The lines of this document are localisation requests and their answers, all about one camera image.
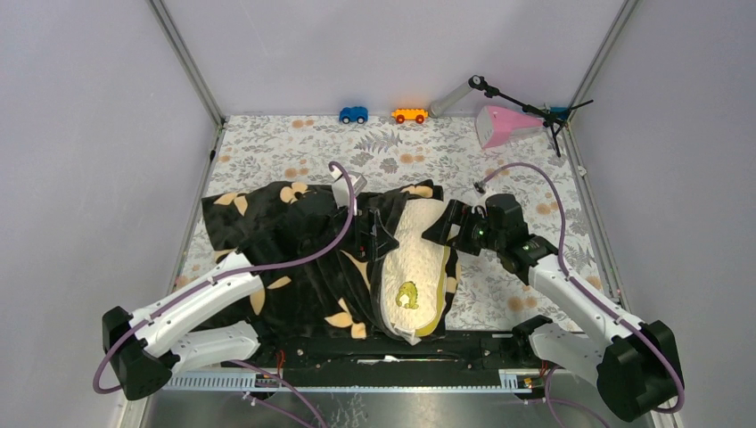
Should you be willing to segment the white quilted pillow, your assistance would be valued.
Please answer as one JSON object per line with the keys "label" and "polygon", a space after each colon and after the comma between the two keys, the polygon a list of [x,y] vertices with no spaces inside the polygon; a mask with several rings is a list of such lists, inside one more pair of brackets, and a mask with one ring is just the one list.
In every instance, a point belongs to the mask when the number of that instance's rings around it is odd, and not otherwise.
{"label": "white quilted pillow", "polygon": [[[379,293],[382,321],[390,334],[411,345],[433,333],[446,308],[450,249],[422,238],[446,207],[445,202],[434,199],[407,201],[394,233],[399,247],[383,259]],[[403,309],[395,303],[399,287],[407,281],[416,285],[419,309]]]}

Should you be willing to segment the black floral plush pillowcase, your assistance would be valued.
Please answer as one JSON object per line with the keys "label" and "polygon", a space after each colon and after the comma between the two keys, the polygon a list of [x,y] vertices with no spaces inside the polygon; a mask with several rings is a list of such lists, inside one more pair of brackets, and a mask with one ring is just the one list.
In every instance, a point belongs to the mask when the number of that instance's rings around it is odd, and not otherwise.
{"label": "black floral plush pillowcase", "polygon": [[[403,185],[384,192],[363,192],[357,197],[360,210],[375,208],[394,236],[407,201],[434,199],[445,201],[444,190],[431,180]],[[221,261],[248,237],[275,218],[285,215],[299,201],[331,202],[336,205],[331,187],[279,181],[248,193],[222,193],[205,197],[202,215],[215,261]],[[376,334],[390,334],[382,321],[379,303],[383,259],[359,262],[345,250],[297,267],[285,273],[265,276],[264,294],[254,294],[232,304],[201,329],[250,321],[261,335],[275,338],[313,337],[364,340]],[[439,339],[446,333],[445,317],[456,295],[461,277],[456,251],[450,249],[446,266],[446,308],[439,326],[422,341]]]}

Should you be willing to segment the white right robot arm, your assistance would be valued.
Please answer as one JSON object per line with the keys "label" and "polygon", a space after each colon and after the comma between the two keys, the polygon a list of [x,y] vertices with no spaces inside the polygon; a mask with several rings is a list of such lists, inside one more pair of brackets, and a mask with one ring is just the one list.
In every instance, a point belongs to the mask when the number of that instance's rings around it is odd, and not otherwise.
{"label": "white right robot arm", "polygon": [[684,382],[670,328],[630,314],[578,276],[553,244],[530,232],[513,195],[493,194],[478,207],[453,200],[423,238],[470,255],[495,252],[507,272],[577,324],[579,333],[544,316],[517,325],[511,353],[520,366],[546,360],[563,367],[595,386],[625,422],[680,397]]}

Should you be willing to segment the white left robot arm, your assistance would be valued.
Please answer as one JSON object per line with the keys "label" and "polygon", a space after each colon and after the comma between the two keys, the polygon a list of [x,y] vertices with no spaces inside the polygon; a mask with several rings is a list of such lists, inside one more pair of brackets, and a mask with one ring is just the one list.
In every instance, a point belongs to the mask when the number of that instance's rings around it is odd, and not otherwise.
{"label": "white left robot arm", "polygon": [[127,399],[138,400],[198,367],[233,359],[266,366],[277,345],[250,321],[210,329],[201,324],[245,297],[264,294],[265,276],[304,267],[338,250],[359,262],[373,262],[398,247],[375,208],[281,215],[183,290],[134,311],[116,306],[105,312],[105,357],[93,388],[101,394],[122,391]]}

